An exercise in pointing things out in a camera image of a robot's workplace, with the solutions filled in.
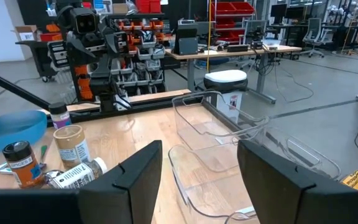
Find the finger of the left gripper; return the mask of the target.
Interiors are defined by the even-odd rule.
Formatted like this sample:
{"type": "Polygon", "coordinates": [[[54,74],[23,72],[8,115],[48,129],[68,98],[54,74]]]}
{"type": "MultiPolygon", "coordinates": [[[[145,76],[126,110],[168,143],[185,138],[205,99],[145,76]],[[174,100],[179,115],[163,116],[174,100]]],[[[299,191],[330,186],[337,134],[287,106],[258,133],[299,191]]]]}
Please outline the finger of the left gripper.
{"type": "Polygon", "coordinates": [[[94,60],[96,56],[88,47],[96,45],[94,34],[75,34],[73,31],[67,32],[67,51],[76,60],[94,60]]]}
{"type": "Polygon", "coordinates": [[[129,44],[125,32],[113,32],[105,35],[108,54],[128,54],[129,44]]]}

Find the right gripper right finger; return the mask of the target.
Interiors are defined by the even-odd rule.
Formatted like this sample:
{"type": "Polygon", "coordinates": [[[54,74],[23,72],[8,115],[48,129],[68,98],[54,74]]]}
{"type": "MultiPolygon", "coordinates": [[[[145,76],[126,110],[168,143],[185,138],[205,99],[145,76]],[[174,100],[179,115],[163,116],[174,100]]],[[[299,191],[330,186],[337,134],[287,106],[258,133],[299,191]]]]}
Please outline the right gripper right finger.
{"type": "Polygon", "coordinates": [[[241,140],[242,181],[261,223],[358,223],[358,192],[241,140]]]}

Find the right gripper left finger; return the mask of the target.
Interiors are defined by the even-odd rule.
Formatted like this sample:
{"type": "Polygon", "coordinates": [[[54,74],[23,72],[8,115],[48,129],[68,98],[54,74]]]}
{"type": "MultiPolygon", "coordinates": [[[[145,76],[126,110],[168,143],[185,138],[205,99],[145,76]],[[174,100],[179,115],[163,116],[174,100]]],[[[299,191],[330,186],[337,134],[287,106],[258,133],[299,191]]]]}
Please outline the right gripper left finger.
{"type": "Polygon", "coordinates": [[[162,175],[162,141],[154,140],[78,194],[83,223],[149,224],[162,175]]]}

